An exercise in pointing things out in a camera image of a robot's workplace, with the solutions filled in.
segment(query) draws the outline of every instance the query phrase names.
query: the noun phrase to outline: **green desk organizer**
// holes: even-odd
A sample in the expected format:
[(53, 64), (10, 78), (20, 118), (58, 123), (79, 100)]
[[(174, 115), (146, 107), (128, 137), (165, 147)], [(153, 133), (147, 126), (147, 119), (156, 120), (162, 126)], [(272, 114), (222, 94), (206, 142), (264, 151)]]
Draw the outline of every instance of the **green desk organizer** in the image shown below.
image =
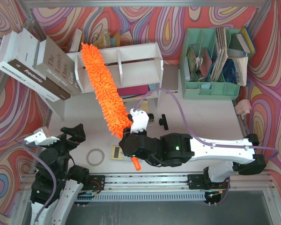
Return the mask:
[[(231, 35), (239, 33), (236, 29), (226, 29), (227, 46), (229, 46)], [(188, 28), (184, 38), (182, 52), (179, 62), (180, 76), (182, 83), (183, 98), (201, 99), (201, 100), (234, 100), (239, 93), (239, 85), (225, 82), (223, 74), (220, 75), (217, 82), (187, 82), (185, 81), (185, 57), (188, 48), (196, 45), (199, 38), (202, 38), (201, 48), (207, 48), (209, 53), (213, 52), (216, 41), (216, 29), (214, 28)], [(210, 89), (202, 89), (203, 84), (210, 84)]]

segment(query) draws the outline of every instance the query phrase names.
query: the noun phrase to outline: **white shelf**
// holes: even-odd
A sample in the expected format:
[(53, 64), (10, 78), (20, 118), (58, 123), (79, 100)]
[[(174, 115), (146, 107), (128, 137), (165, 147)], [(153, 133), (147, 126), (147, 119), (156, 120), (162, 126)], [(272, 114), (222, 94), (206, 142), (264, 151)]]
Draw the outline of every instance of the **white shelf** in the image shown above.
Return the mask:
[(153, 60), (122, 64), (123, 84), (120, 84), (118, 65), (107, 66), (117, 88), (159, 83), (160, 79)]
[[(157, 43), (130, 45), (115, 48), (100, 49), (117, 88), (159, 84), (163, 77), (163, 59)], [(83, 93), (93, 92), (86, 69), (81, 58), (81, 52), (68, 53), (75, 61), (76, 80)]]

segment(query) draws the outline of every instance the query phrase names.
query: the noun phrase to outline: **white bookshelf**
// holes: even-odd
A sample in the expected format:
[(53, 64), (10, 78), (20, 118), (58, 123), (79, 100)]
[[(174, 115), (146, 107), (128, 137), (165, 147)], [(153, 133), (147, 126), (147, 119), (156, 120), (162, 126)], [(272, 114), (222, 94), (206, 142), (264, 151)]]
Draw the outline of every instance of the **white bookshelf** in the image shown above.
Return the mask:
[[(146, 84), (155, 84), (161, 87), (163, 80), (163, 58), (157, 43), (130, 45), (115, 48), (100, 49), (107, 68), (116, 84), (117, 88), (127, 88)], [(81, 52), (68, 53), (68, 56), (75, 62), (75, 76), (82, 91), (82, 95), (94, 92), (88, 77)], [(158, 106), (160, 92), (153, 93), (148, 98), (154, 98)], [(140, 97), (123, 99), (127, 101), (137, 101)], [(75, 101), (73, 97), (62, 101), (51, 102), (43, 98), (50, 109), (60, 119), (65, 118), (65, 106)]]

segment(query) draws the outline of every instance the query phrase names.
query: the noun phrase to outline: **metal frame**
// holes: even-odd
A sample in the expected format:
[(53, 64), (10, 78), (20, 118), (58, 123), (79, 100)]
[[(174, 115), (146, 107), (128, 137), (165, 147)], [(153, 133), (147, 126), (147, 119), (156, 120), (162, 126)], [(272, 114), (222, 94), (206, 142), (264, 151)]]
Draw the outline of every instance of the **metal frame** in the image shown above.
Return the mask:
[[(202, 172), (175, 172), (175, 173), (102, 173), (105, 175), (104, 192), (172, 192), (195, 191), (189, 190), (187, 185), (188, 174)], [(231, 191), (276, 190), (272, 176), (263, 172), (253, 176), (231, 176)], [(21, 179), (19, 190), (31, 186), (35, 180), (34, 174), (27, 174)]]
[(281, 197), (278, 190), (264, 190), (266, 204), (273, 224), (281, 224)]
[(260, 21), (267, 16), (267, 10), (271, 6), (271, 0), (265, 0), (260, 8), (257, 8), (257, 12), (255, 13), (254, 17), (250, 21), (248, 25), (248, 30), (251, 35), (253, 35), (254, 31), (256, 30)]
[(28, 8), (41, 7), (202, 7), (253, 6), (260, 7), (265, 0), (22, 0)]

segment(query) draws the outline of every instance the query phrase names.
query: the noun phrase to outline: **psychedelic wallpaper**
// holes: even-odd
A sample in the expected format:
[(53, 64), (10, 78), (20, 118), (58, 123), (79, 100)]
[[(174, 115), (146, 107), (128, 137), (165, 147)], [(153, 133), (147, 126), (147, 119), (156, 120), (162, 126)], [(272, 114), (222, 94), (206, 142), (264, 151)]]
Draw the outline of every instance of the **psychedelic wallpaper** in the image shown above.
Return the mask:
[(281, 194), (281, 0), (272, 1), (263, 23), (254, 32), (254, 40), (257, 53), (250, 62), (248, 86), (241, 96), (251, 101), (247, 120), (251, 132), (263, 145), (275, 146), (280, 152), (268, 162), (267, 169)]
[[(0, 43), (11, 30), (18, 32), (25, 18), (12, 0), (0, 0)], [(0, 96), (0, 225), (8, 224), (20, 178), (32, 159), (21, 142), (44, 124), (48, 107), (39, 96), (9, 78)]]
[[(278, 10), (281, 11), (280, 0), (269, 9), (265, 19), (267, 25), (258, 27), (255, 39), (268, 38), (266, 44), (256, 43), (258, 54), (250, 65), (250, 86), (242, 91), (242, 96), (253, 96), (254, 107), (249, 119), (251, 130), (259, 131), (264, 144), (275, 145), (278, 137), (280, 148), (281, 131), (279, 135), (275, 132), (277, 130), (278, 134), (278, 129), (281, 130), (278, 125), (281, 121), (281, 97), (278, 97), (281, 96), (281, 90), (278, 90), (281, 86), (281, 18)], [(76, 28), (85, 33), (84, 41), (88, 43), (94, 42), (105, 30), (111, 35), (120, 30), (121, 45), (158, 42), (164, 60), (172, 64), (178, 64), (186, 28), (224, 25), (237, 29), (248, 24), (254, 11), (253, 7), (67, 7), (33, 10), (45, 33), (60, 46), (67, 45)], [(10, 30), (18, 31), (23, 21), (15, 0), (0, 0), (0, 40)], [(279, 101), (272, 101), (273, 96)], [(266, 110), (266, 104), (274, 106), (273, 110)], [(9, 79), (0, 98), (0, 224), (9, 222), (20, 177), (28, 171), (31, 163), (31, 158), (20, 149), (19, 143), (27, 133), (42, 126), (47, 113), (48, 107), (36, 93)], [(277, 121), (272, 122), (273, 115), (269, 113), (274, 113)], [(270, 163), (271, 173), (281, 192), (281, 156)]]

